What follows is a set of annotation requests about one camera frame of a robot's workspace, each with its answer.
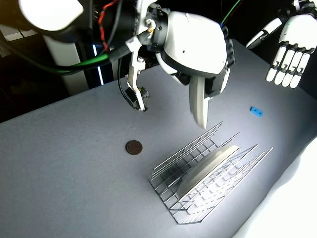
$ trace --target blue block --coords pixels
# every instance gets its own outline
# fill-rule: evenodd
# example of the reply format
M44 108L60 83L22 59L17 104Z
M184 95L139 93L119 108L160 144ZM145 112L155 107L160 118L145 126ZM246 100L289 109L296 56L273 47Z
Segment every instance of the blue block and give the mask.
M263 116L263 112L255 107L251 107L250 112L252 112L254 115L258 116L258 117L262 117Z

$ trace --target metal wire rack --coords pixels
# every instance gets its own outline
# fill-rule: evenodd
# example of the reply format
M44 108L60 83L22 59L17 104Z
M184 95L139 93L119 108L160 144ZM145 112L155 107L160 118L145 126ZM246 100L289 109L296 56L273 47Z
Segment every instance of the metal wire rack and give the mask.
M180 200L177 190L182 177L204 156L215 148L228 144L239 135L238 133L217 146L212 138L221 125L222 122L163 161L152 171L150 183L178 224L202 222L273 149L262 152L251 160L247 160L246 157L258 147L258 144L234 155Z

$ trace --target dark background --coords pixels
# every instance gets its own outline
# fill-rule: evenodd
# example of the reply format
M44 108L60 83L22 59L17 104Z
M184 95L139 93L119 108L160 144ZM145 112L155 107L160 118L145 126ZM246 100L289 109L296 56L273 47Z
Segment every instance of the dark background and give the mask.
M221 22L236 0L196 1L191 4L180 0L158 0L157 3L171 10L195 13ZM289 7L290 3L290 0L241 0L225 22L230 37L246 45L267 23L279 16L279 9ZM11 22L9 16L6 16L6 19ZM267 63L271 63L275 57L281 30L282 27L253 49L253 52ZM53 61L40 35L19 39L13 43L23 52L48 62ZM148 52L145 54L148 54L147 67L155 65L154 54ZM124 60L122 75L127 71L128 61L128 58L126 62ZM317 54L312 55L299 86L317 99L317 80L315 80L313 69L315 65L317 65ZM17 56L0 57L0 122L68 96L60 77L39 70Z

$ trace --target table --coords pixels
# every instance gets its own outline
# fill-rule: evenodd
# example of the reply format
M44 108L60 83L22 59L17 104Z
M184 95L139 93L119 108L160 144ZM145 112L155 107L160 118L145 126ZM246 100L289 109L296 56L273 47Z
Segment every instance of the table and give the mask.
M317 102L267 83L268 64L234 45L237 62L210 101L208 128L223 121L216 143L240 132L235 144L274 150L206 221L177 225L148 182L155 165L204 133L188 87L157 66L138 80L151 94L146 113L113 82L0 124L0 237L231 237L317 134ZM140 155L125 151L129 140L142 142Z

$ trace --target brown round cookie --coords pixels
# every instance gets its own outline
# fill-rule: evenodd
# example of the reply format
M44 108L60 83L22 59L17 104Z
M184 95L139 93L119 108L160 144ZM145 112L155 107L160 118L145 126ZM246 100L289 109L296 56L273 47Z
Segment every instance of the brown round cookie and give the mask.
M126 144L125 149L131 155L138 155L141 153L143 146L139 141L131 140Z

